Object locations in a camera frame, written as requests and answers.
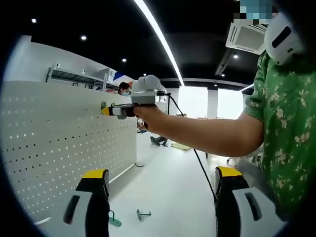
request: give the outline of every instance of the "table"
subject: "table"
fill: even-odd
[[[109,225],[112,237],[214,237],[215,209],[211,189],[191,149],[151,145],[146,132],[137,134],[137,156],[145,166],[133,166],[110,184],[110,206],[121,227]],[[198,152],[208,176],[203,152]],[[136,210],[152,213],[139,222]]]

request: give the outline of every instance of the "shirt sleeve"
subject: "shirt sleeve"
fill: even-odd
[[[250,115],[259,121],[263,121],[263,110],[265,107],[265,79],[267,74],[269,56],[267,53],[262,54],[258,59],[258,71],[253,82],[254,91],[246,100],[244,113]]]

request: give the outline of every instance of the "ceiling vent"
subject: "ceiling vent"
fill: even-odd
[[[231,23],[226,47],[240,49],[255,54],[262,54],[265,50],[265,25],[241,25]]]

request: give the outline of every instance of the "pegboard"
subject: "pegboard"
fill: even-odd
[[[74,190],[85,171],[107,168],[112,179],[136,162],[136,119],[102,115],[102,101],[130,98],[52,83],[4,83],[1,153],[34,222],[49,217],[57,198]]]

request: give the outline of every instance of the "person in background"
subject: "person in background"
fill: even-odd
[[[265,45],[254,92],[238,119],[169,116],[155,106],[134,112],[149,131],[211,154],[245,156],[264,143],[260,168],[289,217],[316,166],[316,64],[282,13],[270,22]]]
[[[129,96],[130,93],[130,85],[126,82],[121,82],[118,87],[118,94],[122,96]]]

